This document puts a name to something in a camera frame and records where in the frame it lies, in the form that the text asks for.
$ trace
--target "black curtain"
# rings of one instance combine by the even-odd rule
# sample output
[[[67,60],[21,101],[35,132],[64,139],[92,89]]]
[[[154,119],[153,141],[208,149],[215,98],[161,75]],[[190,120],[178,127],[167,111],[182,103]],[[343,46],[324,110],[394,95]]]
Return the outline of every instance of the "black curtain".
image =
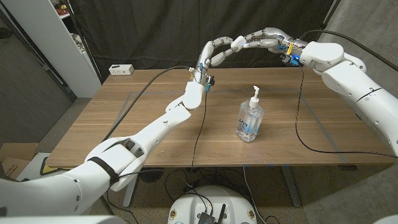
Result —
[[[209,40],[233,39],[265,27],[299,37],[319,29],[333,0],[70,0],[101,76],[112,64],[135,69],[193,67]],[[217,49],[226,50],[228,46]],[[245,49],[223,67],[280,67],[276,54]]]

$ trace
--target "electrical cable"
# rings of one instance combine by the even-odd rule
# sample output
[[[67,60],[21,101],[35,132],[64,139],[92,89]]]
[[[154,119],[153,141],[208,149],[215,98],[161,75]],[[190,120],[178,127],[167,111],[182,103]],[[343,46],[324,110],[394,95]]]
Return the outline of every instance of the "electrical cable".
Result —
[[[119,176],[119,178],[125,177],[125,176],[129,176],[129,175],[133,175],[133,174],[142,174],[142,173],[146,173],[146,172],[163,172],[164,170],[162,169],[150,169],[150,170],[141,170],[141,171],[137,171],[137,172],[131,172],[128,174],[123,174],[121,176]]]
[[[328,30],[310,30],[310,31],[306,31],[305,33],[303,33],[299,39],[302,40],[307,34],[309,33],[313,33],[313,32],[320,32],[320,33],[326,33],[326,34],[332,34],[332,35],[336,35],[338,37],[344,38],[348,41],[350,41],[351,43],[357,45],[358,47],[361,47],[363,50],[365,50],[366,52],[368,52],[369,54],[375,56],[377,59],[379,59],[380,61],[384,62],[386,65],[390,66],[392,69],[394,69],[395,71],[398,72],[398,66],[394,65],[392,62],[388,61],[387,59],[385,59],[384,57],[380,56],[379,54],[377,54],[376,52],[374,52],[373,50],[371,50],[369,47],[359,43],[358,41],[352,39],[351,37],[348,37],[344,34],[340,34],[337,32],[333,32],[333,31],[328,31]]]
[[[167,196],[169,196],[169,198],[171,199],[171,201],[172,201],[173,203],[175,202],[175,200],[173,199],[173,197],[170,195],[169,191],[167,190],[167,180],[169,179],[170,175],[172,175],[172,174],[173,174],[174,172],[176,172],[176,171],[181,171],[181,172],[183,172],[183,173],[185,174],[185,178],[186,178],[186,180],[187,180],[186,183],[189,182],[189,181],[188,181],[188,175],[187,175],[183,170],[180,170],[180,169],[173,170],[171,173],[169,173],[169,174],[167,175],[166,179],[164,180],[164,189],[165,189],[165,191],[166,191]]]
[[[205,196],[203,196],[203,195],[200,195],[200,194],[198,194],[198,193],[190,193],[190,192],[188,192],[188,193],[185,193],[184,195],[187,195],[187,194],[192,194],[192,195],[197,195],[197,196],[199,196],[200,198],[205,198],[207,201],[209,201],[209,203],[210,203],[210,206],[211,206],[211,212],[210,212],[210,216],[213,214],[213,204],[211,203],[211,201],[208,199],[208,198],[206,198]]]
[[[267,218],[266,218],[266,221],[269,219],[269,218],[275,218],[276,219],[276,221],[278,222],[278,224],[279,224],[279,220],[275,217],[275,216],[273,216],[273,215],[269,215]]]
[[[153,81],[155,81],[155,79],[156,79],[157,77],[161,76],[161,75],[164,74],[165,72],[168,72],[168,71],[170,71],[170,70],[177,69],[177,68],[185,68],[185,69],[189,70],[189,67],[188,67],[188,66],[180,65],[180,66],[174,66],[174,67],[165,69],[165,70],[159,72],[157,75],[155,75],[155,76],[148,82],[148,84],[138,93],[138,95],[137,95],[136,98],[132,101],[132,103],[130,104],[130,106],[128,107],[128,109],[123,113],[123,115],[118,119],[118,121],[116,122],[116,124],[114,124],[114,126],[113,126],[113,127],[109,130],[109,132],[106,134],[106,136],[105,136],[105,138],[102,140],[102,142],[105,141],[105,140],[107,140],[107,139],[110,137],[110,135],[111,135],[111,134],[113,133],[113,131],[117,128],[117,126],[120,124],[120,122],[122,122],[122,120],[124,119],[124,117],[126,117],[126,115],[127,115],[128,112],[131,110],[132,106],[136,103],[136,101],[138,100],[138,98],[143,94],[143,92],[148,88],[148,86],[149,86]],[[105,198],[104,198],[103,195],[102,195],[99,199],[100,199],[101,201],[105,202]]]
[[[361,151],[339,151],[339,152],[333,152],[333,151],[321,151],[317,149],[312,149],[311,147],[307,146],[302,139],[299,136],[299,132],[297,131],[297,122],[299,120],[299,109],[300,109],[300,100],[301,100],[301,95],[302,95],[302,89],[303,89],[303,81],[304,81],[304,70],[303,67],[300,66],[301,73],[302,73],[302,79],[301,79],[301,85],[300,85],[300,92],[298,94],[298,104],[297,104],[297,111],[296,111],[296,121],[295,121],[295,129],[296,129],[296,135],[298,137],[298,140],[305,146],[307,149],[314,151],[314,152],[320,152],[320,153],[330,153],[330,154],[375,154],[375,155],[380,155],[380,156],[389,156],[395,159],[398,159],[398,156],[382,153],[382,152],[361,152]]]
[[[203,124],[205,123],[205,118],[206,118],[207,93],[208,93],[208,92],[206,91],[206,95],[205,95],[205,112],[204,112],[204,115],[203,115],[203,121],[201,122],[201,127],[200,127],[200,130],[199,130],[199,134],[198,134],[197,140],[196,140],[196,142],[195,142],[195,147],[193,148],[192,166],[191,166],[191,171],[192,171],[192,172],[193,172],[193,161],[195,160],[195,151],[196,151],[196,149],[197,149],[197,144],[198,144],[199,136],[200,136],[201,130],[203,129]]]
[[[112,202],[110,201],[110,199],[109,199],[109,192],[108,192],[108,191],[106,191],[106,199],[108,200],[108,203],[109,203],[110,205],[112,205],[114,208],[116,208],[116,209],[118,209],[118,210],[121,210],[121,211],[125,211],[125,212],[130,213],[130,215],[133,217],[134,221],[138,224],[137,218],[136,218],[136,216],[133,214],[132,211],[127,210],[127,209],[124,209],[124,208],[121,208],[121,207],[119,207],[119,206],[116,206],[114,203],[112,203]]]
[[[251,200],[253,201],[253,205],[254,205],[254,209],[256,210],[256,213],[259,215],[260,220],[263,222],[263,224],[267,224],[267,222],[262,218],[261,214],[259,213],[259,210],[257,209],[256,203],[254,202],[254,198],[253,198],[253,194],[251,193],[249,184],[248,184],[248,180],[246,179],[246,171],[244,170],[243,167],[243,177],[244,177],[244,181],[246,183],[246,186],[248,187],[249,193],[250,193],[250,197]]]
[[[182,177],[180,177],[179,175],[174,174],[174,172],[176,172],[176,171],[181,171],[181,172],[183,172],[183,173],[185,174],[185,178],[186,178],[187,181],[185,181],[185,180],[184,180]],[[165,190],[166,190],[166,193],[167,193],[167,195],[169,196],[169,198],[173,201],[173,203],[174,203],[175,200],[171,197],[169,191],[167,190],[167,185],[166,185],[167,179],[168,179],[169,176],[172,175],[172,174],[173,174],[174,176],[178,177],[179,179],[181,179],[182,181],[184,181],[184,182],[186,183],[186,185],[187,185],[188,187],[190,187],[190,188],[200,197],[200,200],[201,200],[201,201],[203,202],[203,204],[205,205],[205,213],[207,214],[207,206],[206,206],[205,201],[201,198],[202,195],[198,194],[198,192],[193,188],[193,186],[190,185],[190,184],[188,183],[189,180],[188,180],[188,175],[187,175],[187,173],[185,173],[183,170],[180,170],[180,169],[174,170],[173,172],[169,173],[168,176],[166,177],[165,181],[164,181],[164,188],[165,188]],[[210,212],[210,215],[211,215],[211,214],[213,213],[213,205],[211,204],[211,202],[210,202],[210,205],[211,205],[211,212]]]

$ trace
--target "power strip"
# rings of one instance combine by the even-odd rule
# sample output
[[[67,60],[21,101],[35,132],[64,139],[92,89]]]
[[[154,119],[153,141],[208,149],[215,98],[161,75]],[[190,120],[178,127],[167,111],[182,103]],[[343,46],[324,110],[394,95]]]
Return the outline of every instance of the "power strip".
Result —
[[[132,65],[112,65],[109,68],[111,75],[131,75],[133,71]]]

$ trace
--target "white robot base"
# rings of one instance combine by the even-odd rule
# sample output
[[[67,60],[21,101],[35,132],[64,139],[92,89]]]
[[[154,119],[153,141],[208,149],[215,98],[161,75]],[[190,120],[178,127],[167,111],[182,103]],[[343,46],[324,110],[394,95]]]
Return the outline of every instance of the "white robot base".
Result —
[[[257,223],[253,206],[237,192],[217,185],[198,187],[195,188],[195,191],[188,191],[173,203],[169,212],[168,224]],[[195,195],[196,193],[206,197],[213,205],[213,208],[211,208],[211,204],[207,199]]]

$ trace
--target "wooden table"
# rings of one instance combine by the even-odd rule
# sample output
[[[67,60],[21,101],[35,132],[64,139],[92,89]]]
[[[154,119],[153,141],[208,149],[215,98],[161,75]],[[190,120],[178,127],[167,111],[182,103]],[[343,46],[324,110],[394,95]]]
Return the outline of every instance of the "wooden table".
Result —
[[[109,76],[47,159],[50,167],[76,167],[101,142],[144,85],[160,70],[136,70],[131,76]],[[310,147],[323,151],[392,153],[353,110],[329,90],[321,77],[305,68],[298,132]],[[393,159],[369,154],[322,154],[301,145],[295,134],[299,68],[209,69],[216,85],[207,96],[207,111],[194,166],[312,166],[392,164]],[[172,70],[146,90],[112,136],[137,133],[165,113],[183,95],[190,74]],[[260,88],[265,116],[257,138],[242,142],[235,135],[239,105]],[[153,151],[146,167],[190,167],[204,113],[202,106],[173,130]]]

